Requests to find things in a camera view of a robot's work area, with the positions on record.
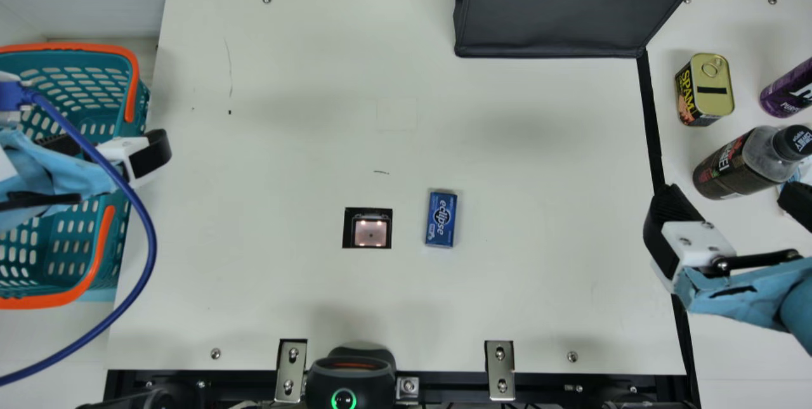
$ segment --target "teal shopping basket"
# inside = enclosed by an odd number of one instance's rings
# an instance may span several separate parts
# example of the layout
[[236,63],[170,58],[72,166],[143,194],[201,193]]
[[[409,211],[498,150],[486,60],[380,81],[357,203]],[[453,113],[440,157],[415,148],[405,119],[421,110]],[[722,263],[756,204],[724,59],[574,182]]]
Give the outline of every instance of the teal shopping basket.
[[[150,92],[134,54],[117,46],[49,42],[0,48],[0,71],[30,81],[85,138],[144,134]],[[32,140],[64,133],[46,112],[24,112]],[[0,233],[0,308],[61,306],[115,287],[130,204],[122,192],[91,198]]]

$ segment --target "bottle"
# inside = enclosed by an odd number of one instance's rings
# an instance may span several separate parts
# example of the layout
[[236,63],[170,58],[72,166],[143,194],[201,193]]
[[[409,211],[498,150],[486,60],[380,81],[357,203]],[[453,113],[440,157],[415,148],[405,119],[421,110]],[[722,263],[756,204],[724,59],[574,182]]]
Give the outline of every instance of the bottle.
[[812,129],[759,126],[699,163],[693,184],[710,199],[749,195],[784,183],[808,155]]
[[775,117],[790,117],[812,105],[812,58],[766,86],[760,101]]

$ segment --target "white tabletop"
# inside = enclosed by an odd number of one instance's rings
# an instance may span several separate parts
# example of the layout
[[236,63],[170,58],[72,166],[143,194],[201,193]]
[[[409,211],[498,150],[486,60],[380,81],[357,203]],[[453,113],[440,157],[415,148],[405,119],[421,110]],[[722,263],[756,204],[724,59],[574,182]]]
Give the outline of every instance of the white tabletop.
[[[737,248],[739,255],[795,248],[812,256],[812,235],[784,216],[777,190],[713,201],[693,188],[693,168],[754,126],[812,122],[812,111],[789,119],[759,105],[765,86],[812,56],[812,0],[691,0],[682,4],[649,45],[662,158],[668,183]],[[686,127],[676,114],[674,75],[694,53],[725,56],[736,110],[709,127]],[[812,359],[794,337],[734,320],[692,316],[693,350],[702,379],[809,380]]]
[[[142,191],[159,262],[109,368],[272,369],[306,337],[308,361],[368,340],[401,369],[484,371],[483,341],[511,339],[519,372],[684,372],[641,239],[635,61],[459,59],[452,8],[166,0],[150,127],[174,158]],[[452,250],[423,244],[435,188],[459,194]],[[394,209],[392,249],[342,249],[345,207]]]

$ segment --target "black bottle cap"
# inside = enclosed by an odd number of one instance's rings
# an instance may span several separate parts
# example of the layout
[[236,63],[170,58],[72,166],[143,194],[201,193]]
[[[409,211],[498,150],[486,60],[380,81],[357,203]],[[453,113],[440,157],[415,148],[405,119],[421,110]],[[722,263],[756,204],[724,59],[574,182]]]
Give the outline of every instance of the black bottle cap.
[[772,146],[786,160],[804,160],[812,155],[812,129],[789,126],[772,137]]

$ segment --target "blue cable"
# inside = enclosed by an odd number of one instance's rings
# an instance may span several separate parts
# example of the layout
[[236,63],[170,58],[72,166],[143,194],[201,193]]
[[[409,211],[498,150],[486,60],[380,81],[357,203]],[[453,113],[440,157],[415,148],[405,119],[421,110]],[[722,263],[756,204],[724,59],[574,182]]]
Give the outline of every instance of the blue cable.
[[[4,84],[5,86],[9,86],[8,82],[0,83]],[[39,105],[43,108],[46,112],[48,112],[49,116],[59,123],[65,133],[67,133],[73,140],[81,146],[82,150],[90,156],[90,158],[99,164],[102,169],[113,178],[114,183],[119,187],[119,189],[127,195],[127,198],[130,200],[130,203],[133,205],[133,209],[138,212],[138,215],[141,221],[144,223],[144,229],[147,233],[147,242],[150,246],[147,252],[147,262],[144,267],[144,271],[141,274],[141,277],[136,282],[136,285],[133,287],[133,291],[125,297],[124,301],[121,302],[118,308],[115,308],[109,316],[105,317],[104,320],[99,322],[98,325],[93,327],[89,332],[84,334],[84,336],[80,337],[79,339],[73,341],[72,344],[61,349],[61,351],[51,355],[50,357],[43,359],[34,365],[28,366],[27,368],[20,369],[19,371],[12,372],[11,374],[6,374],[0,377],[0,387],[7,386],[8,384],[24,379],[29,377],[30,375],[36,374],[40,371],[43,371],[46,368],[49,368],[56,363],[66,359],[69,357],[70,354],[78,351],[82,347],[86,346],[89,342],[93,339],[96,339],[96,336],[102,334],[105,329],[110,328],[110,325],[113,325],[113,322],[119,319],[121,314],[124,314],[127,311],[127,308],[130,308],[130,305],[136,301],[137,297],[140,295],[141,291],[144,290],[145,285],[147,282],[150,281],[150,276],[152,275],[153,268],[155,267],[155,256],[157,255],[157,238],[155,236],[155,227],[153,226],[152,220],[150,219],[150,215],[148,214],[146,207],[141,202],[140,198],[136,192],[134,192],[133,187],[130,187],[127,184],[127,181],[119,174],[118,170],[113,167],[113,165],[104,158],[104,155],[100,154],[99,151],[96,151],[96,148],[90,143],[82,134],[74,127],[67,118],[65,118],[61,112],[58,111],[55,106],[53,106],[45,97],[38,94],[35,91],[31,91],[29,89],[23,88],[20,83],[17,83],[20,90],[14,92],[22,92],[23,96],[18,98],[18,103],[35,103],[35,105]],[[8,99],[9,96],[3,96],[0,93],[0,103],[4,100],[3,98]]]

